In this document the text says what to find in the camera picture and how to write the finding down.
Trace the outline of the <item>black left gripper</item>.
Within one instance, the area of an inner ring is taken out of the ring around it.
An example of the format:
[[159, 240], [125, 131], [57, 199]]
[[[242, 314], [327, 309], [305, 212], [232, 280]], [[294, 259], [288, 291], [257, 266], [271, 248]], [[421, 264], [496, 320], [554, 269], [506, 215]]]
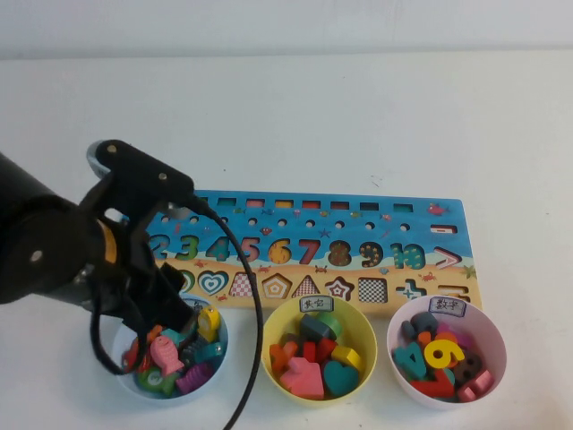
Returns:
[[[118, 357], [138, 356], [149, 350], [147, 334], [142, 344], [133, 328], [149, 328], [154, 308], [149, 298], [155, 279], [148, 238], [141, 229], [105, 219], [102, 212], [71, 202], [66, 213], [66, 302], [94, 314], [121, 319]], [[164, 263], [157, 271], [157, 322], [183, 331], [195, 311], [180, 296], [185, 276]]]

